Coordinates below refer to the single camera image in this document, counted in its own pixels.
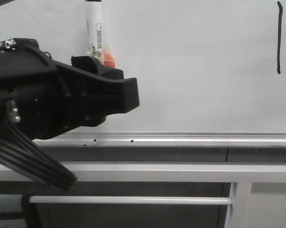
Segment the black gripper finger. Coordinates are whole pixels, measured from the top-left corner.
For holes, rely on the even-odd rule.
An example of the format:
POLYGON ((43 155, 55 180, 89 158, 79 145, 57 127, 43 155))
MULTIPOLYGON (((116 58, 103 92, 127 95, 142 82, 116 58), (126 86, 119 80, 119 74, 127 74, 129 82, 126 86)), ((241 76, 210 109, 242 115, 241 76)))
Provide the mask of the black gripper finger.
POLYGON ((72 82, 72 65, 57 63, 63 94, 63 127, 96 127, 108 115, 124 114, 139 107, 138 81, 135 77, 121 82, 72 82))
POLYGON ((124 73, 120 69, 103 65, 100 60, 89 56, 71 57, 72 82, 121 82, 124 73))

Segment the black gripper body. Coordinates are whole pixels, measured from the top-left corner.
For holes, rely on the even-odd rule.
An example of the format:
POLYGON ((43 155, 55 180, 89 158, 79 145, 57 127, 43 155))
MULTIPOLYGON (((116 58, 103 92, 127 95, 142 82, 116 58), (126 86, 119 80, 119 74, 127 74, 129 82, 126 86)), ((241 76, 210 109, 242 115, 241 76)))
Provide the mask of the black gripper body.
POLYGON ((0 125, 7 102, 16 103, 17 127, 30 139, 50 139, 72 129, 55 62, 36 40, 0 41, 0 125))

